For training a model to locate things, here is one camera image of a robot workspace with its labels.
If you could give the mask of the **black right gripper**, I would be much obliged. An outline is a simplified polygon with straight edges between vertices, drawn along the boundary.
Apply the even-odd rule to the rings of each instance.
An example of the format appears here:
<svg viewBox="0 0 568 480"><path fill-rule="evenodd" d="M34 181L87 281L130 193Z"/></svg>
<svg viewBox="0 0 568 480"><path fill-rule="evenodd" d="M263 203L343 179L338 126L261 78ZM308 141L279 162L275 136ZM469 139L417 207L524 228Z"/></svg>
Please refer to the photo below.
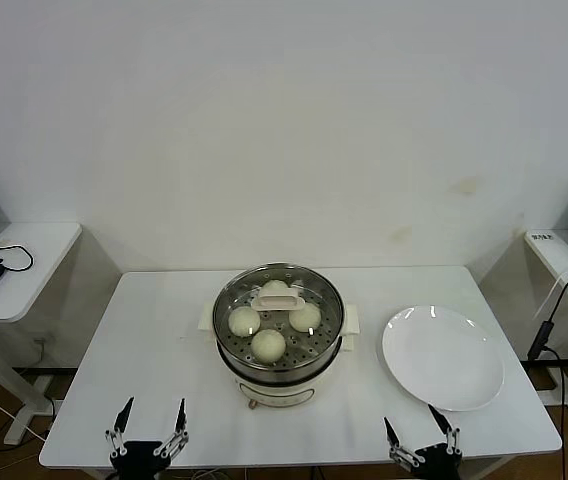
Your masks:
<svg viewBox="0 0 568 480"><path fill-rule="evenodd" d="M462 460L460 448L460 428L453 426L433 405L428 404L438 428L446 437L446 443L438 443L422 449L415 454L405 449L387 417L384 417L386 437L389 444L389 457L410 472L415 478L429 480L460 480L458 468Z"/></svg>

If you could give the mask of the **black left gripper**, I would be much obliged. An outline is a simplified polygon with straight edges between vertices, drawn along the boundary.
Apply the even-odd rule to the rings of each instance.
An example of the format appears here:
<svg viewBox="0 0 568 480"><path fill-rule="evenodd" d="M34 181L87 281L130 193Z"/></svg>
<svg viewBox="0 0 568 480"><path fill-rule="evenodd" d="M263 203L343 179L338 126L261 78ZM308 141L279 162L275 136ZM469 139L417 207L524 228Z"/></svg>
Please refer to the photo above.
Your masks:
<svg viewBox="0 0 568 480"><path fill-rule="evenodd" d="M134 398L130 397L117 414L113 428L105 431L110 445L110 462L117 477L121 480L147 479L168 469L174 459L189 441L186 403L182 398L173 433L163 443L161 441L124 441L125 432Z"/></svg>

